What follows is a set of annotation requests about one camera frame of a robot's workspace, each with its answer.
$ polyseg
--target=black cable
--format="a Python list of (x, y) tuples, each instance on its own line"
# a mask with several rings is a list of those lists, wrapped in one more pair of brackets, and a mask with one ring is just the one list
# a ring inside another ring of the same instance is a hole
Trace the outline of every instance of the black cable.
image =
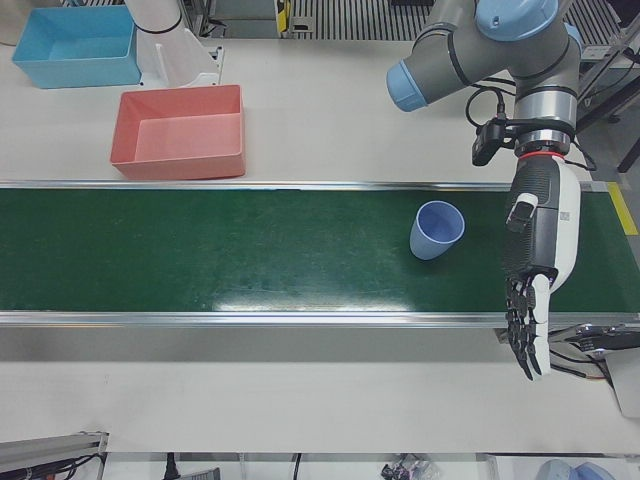
[(0, 473), (0, 480), (24, 480), (26, 477), (44, 478), (48, 475), (56, 475), (59, 473), (68, 473), (66, 479), (70, 479), (75, 475), (76, 470), (79, 467), (90, 462), (94, 458), (100, 458), (100, 461), (104, 464), (105, 459), (103, 455), (94, 453), (93, 455), (85, 455), (83, 457), (72, 458), (69, 460), (37, 465), (28, 469), (22, 468), (12, 472)]
[(300, 468), (300, 460), (302, 460), (302, 453), (296, 453), (296, 466), (293, 469), (293, 480), (298, 480), (298, 469)]
[(467, 105), (464, 108), (464, 115), (465, 117), (467, 117), (467, 121), (471, 125), (473, 125), (476, 128), (481, 128), (482, 125), (480, 125), (475, 120), (473, 120), (473, 118), (471, 118), (471, 113), (469, 109), (471, 108), (471, 104), (473, 103), (473, 101), (476, 99), (476, 97), (478, 97), (478, 95), (481, 95), (484, 92), (493, 92), (498, 98), (498, 105), (496, 107), (497, 113), (504, 113), (505, 111), (504, 96), (502, 95), (502, 92), (501, 92), (502, 89), (498, 87), (475, 86), (475, 88), (477, 88), (477, 90), (473, 92), (469, 97), (469, 99), (467, 100)]
[(558, 353), (558, 352), (554, 352), (553, 350), (549, 350), (549, 351), (551, 352), (551, 354), (555, 355), (558, 358), (566, 360), (567, 362), (572, 362), (572, 363), (593, 363), (593, 361), (591, 361), (591, 360), (578, 360), (577, 358), (567, 357), (566, 355), (563, 355), (563, 354)]
[[(579, 352), (584, 353), (584, 352), (582, 351), (582, 349), (580, 348), (580, 345), (578, 345), (577, 343), (570, 343), (569, 345), (571, 345), (573, 348), (575, 348), (575, 349), (576, 349), (576, 350), (578, 350)], [(611, 379), (611, 374), (610, 374), (609, 372), (607, 372), (607, 371), (605, 370), (605, 368), (601, 365), (601, 362), (605, 362), (605, 360), (600, 360), (600, 361), (598, 361), (598, 360), (596, 360), (595, 358), (593, 358), (591, 355), (589, 355), (589, 354), (587, 354), (587, 353), (584, 353), (584, 354), (587, 356), (587, 358), (589, 358), (591, 361), (593, 361), (593, 364), (594, 364), (596, 367), (598, 367), (598, 369), (602, 372), (602, 375), (604, 375), (604, 378), (607, 380), (607, 383), (609, 384), (609, 386), (610, 386), (611, 388), (614, 388), (614, 387), (613, 387), (613, 380)]]
[(584, 100), (589, 100), (589, 99), (595, 97), (596, 95), (599, 95), (602, 92), (606, 92), (607, 90), (610, 90), (613, 87), (619, 85), (625, 78), (627, 78), (629, 76), (629, 74), (633, 70), (633, 67), (636, 65), (636, 63), (638, 63), (638, 55), (640, 55), (640, 48), (638, 48), (637, 52), (634, 52), (630, 48), (627, 48), (625, 50), (625, 56), (627, 58), (631, 59), (631, 65), (629, 65), (629, 67), (624, 72), (624, 74), (618, 80), (613, 82), (611, 85), (607, 85), (606, 87), (603, 87), (600, 90), (596, 90), (595, 92), (593, 92), (593, 93), (589, 94), (588, 96), (584, 97)]
[(516, 86), (516, 82), (513, 80), (508, 80), (506, 78), (498, 78), (498, 77), (487, 77), (482, 80), (483, 82), (493, 82), (493, 83), (502, 83), (503, 85), (511, 85), (512, 87)]
[(607, 383), (609, 384), (609, 386), (611, 388), (614, 388), (613, 386), (613, 380), (611, 379), (611, 374), (602, 366), (602, 362), (604, 362), (604, 360), (601, 360), (600, 362), (598, 362), (595, 358), (593, 358), (591, 355), (587, 355), (587, 357), (593, 362), (593, 364), (598, 367), (598, 370), (600, 370), (600, 372), (602, 372), (602, 375), (604, 376), (605, 380), (607, 381)]
[(490, 88), (490, 89), (496, 89), (501, 93), (504, 93), (505, 95), (509, 95), (510, 97), (515, 97), (516, 94), (513, 92), (510, 92), (509, 90), (505, 90), (504, 88), (500, 88), (500, 87), (495, 87), (493, 85), (481, 85), (479, 83), (472, 83), (471, 85), (469, 85), (470, 87), (474, 87), (474, 88)]
[(587, 165), (584, 165), (582, 163), (572, 162), (571, 160), (567, 160), (566, 158), (563, 159), (564, 163), (567, 163), (569, 165), (575, 165), (576, 167), (583, 168), (587, 172), (595, 172), (596, 170), (598, 170), (598, 164), (593, 159), (593, 157), (591, 155), (589, 155), (589, 153), (584, 148), (582, 148), (575, 140), (572, 140), (571, 143), (573, 145), (575, 145), (575, 147), (578, 150), (580, 150), (580, 152), (584, 155), (584, 159), (587, 162)]
[(606, 380), (606, 377), (592, 377), (591, 375), (587, 375), (584, 372), (579, 372), (578, 370), (573, 370), (567, 367), (561, 367), (560, 365), (556, 365), (555, 363), (551, 364), (551, 368), (553, 370), (568, 373), (569, 375), (573, 375), (574, 377), (584, 378), (586, 380)]
[(224, 22), (221, 22), (220, 20), (216, 20), (215, 18), (209, 18), (208, 20), (209, 20), (209, 24), (211, 24), (212, 26), (211, 26), (211, 28), (209, 30), (207, 30), (202, 35), (200, 35), (201, 37), (210, 36), (213, 33), (213, 31), (218, 27), (221, 27), (224, 32), (226, 32), (227, 28), (229, 28), (229, 25), (227, 25)]

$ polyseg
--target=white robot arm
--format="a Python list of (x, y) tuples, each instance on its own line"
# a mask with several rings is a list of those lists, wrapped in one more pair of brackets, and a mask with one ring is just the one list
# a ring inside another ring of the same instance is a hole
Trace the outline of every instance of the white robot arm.
[(503, 147), (518, 157), (505, 214), (506, 317), (511, 347), (532, 380), (550, 371), (549, 297), (577, 254), (580, 185), (563, 155), (576, 124), (580, 49), (558, 0), (440, 0), (411, 55), (387, 75), (404, 111), (505, 69), (515, 80), (513, 119), (498, 109), (480, 126), (472, 159), (486, 165)]

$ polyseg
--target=plastic bin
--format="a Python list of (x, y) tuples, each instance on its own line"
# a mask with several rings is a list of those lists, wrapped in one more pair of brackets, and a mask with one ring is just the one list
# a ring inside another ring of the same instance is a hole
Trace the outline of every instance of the plastic bin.
[(40, 88), (140, 81), (135, 26), (124, 5), (34, 9), (13, 62)]
[(133, 180), (244, 175), (240, 86), (123, 93), (111, 164)]

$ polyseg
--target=blue bin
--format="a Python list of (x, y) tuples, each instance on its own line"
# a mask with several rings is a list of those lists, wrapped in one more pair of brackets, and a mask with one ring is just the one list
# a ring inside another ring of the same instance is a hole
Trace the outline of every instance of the blue bin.
[(40, 88), (140, 81), (135, 25), (126, 6), (36, 8), (13, 54)]

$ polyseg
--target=conveyor belt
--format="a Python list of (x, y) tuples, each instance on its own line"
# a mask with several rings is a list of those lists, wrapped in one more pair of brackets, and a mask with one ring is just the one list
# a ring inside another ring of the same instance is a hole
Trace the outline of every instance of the conveyor belt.
[[(0, 189), (0, 310), (501, 312), (504, 192)], [(431, 262), (408, 236), (450, 201), (464, 238)], [(606, 193), (585, 193), (554, 312), (640, 311)]]

